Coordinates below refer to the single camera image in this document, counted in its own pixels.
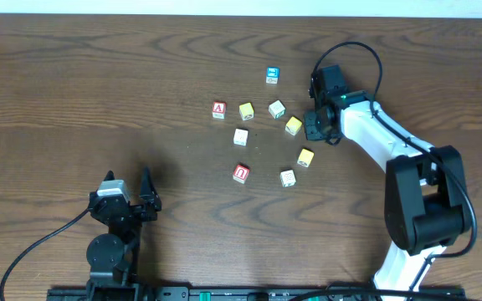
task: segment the cube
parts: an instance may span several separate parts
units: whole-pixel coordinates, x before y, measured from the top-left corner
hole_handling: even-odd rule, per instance
[[[291,117],[290,121],[285,124],[285,131],[292,135],[297,135],[301,126],[302,122],[300,122],[300,120],[296,119],[295,117]]]
[[[249,138],[249,132],[247,130],[235,129],[233,134],[233,143],[236,145],[247,145],[247,139]]]
[[[303,149],[300,152],[299,160],[297,160],[297,164],[302,165],[304,167],[310,166],[311,160],[314,158],[314,153],[307,150]]]
[[[226,114],[226,103],[224,102],[213,102],[213,110],[212,110],[213,118],[224,119],[224,115]]]
[[[277,67],[268,67],[267,76],[265,77],[265,83],[278,84],[278,77],[280,76],[280,69]]]
[[[282,105],[280,100],[276,100],[269,106],[269,113],[273,116],[273,118],[278,119],[280,116],[285,114],[285,107]]]
[[[297,182],[293,171],[280,172],[280,180],[282,181],[282,187],[293,186]]]
[[[242,120],[249,120],[254,118],[254,109],[250,103],[239,106],[239,113]]]
[[[233,179],[239,183],[244,184],[249,177],[250,170],[242,165],[237,165],[233,171]]]

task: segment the yellow cube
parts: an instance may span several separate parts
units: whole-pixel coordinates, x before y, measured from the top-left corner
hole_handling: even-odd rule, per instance
[[[300,120],[296,119],[295,117],[291,117],[290,121],[285,124],[285,131],[292,135],[297,135],[301,126],[302,122],[300,122]]]
[[[314,158],[314,153],[303,149],[300,153],[299,160],[297,160],[297,164],[302,165],[304,167],[310,166],[311,160]]]
[[[239,106],[239,113],[242,120],[249,120],[254,118],[254,109],[250,103]]]

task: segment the white background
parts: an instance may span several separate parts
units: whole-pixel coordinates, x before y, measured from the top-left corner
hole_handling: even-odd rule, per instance
[[[482,18],[482,0],[0,0],[0,13]]]

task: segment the wooden table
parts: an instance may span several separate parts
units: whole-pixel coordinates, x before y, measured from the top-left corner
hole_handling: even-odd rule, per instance
[[[0,15],[0,280],[22,250],[85,208],[108,170],[137,193],[149,166],[164,207],[143,231],[146,281],[367,281],[390,243],[383,172],[350,141],[331,147],[284,131],[313,108],[315,61],[346,40],[380,54],[378,100],[389,115],[461,152],[479,239],[465,258],[438,260],[425,283],[482,298],[482,20],[456,19]],[[327,63],[354,89],[373,89],[365,50],[340,49]],[[277,85],[265,84],[268,66],[281,68]],[[272,120],[277,99],[287,113]],[[228,103],[226,120],[212,119],[214,100]],[[243,122],[245,102],[256,115]],[[233,145],[236,127],[250,131],[246,147]],[[309,168],[295,164],[302,147],[315,152]],[[231,178],[239,162],[251,168],[245,185]],[[282,188],[288,167],[297,184]],[[106,230],[86,217],[35,249],[7,299],[84,285],[85,250]]]

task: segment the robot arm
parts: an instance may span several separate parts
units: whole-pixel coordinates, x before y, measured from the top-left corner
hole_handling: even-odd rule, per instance
[[[464,183],[459,153],[451,146],[434,148],[411,135],[367,92],[350,93],[337,65],[314,74],[310,97],[315,99],[315,111],[305,114],[306,139],[325,140],[331,145],[337,145],[342,137],[353,140],[386,172],[384,218],[392,245],[373,277],[375,286],[418,291],[429,268],[423,268],[426,258],[443,253],[470,228],[470,212],[453,182],[408,142],[435,155]],[[380,120],[408,141],[397,137]],[[438,186],[438,191],[424,196],[421,186],[425,185]]]

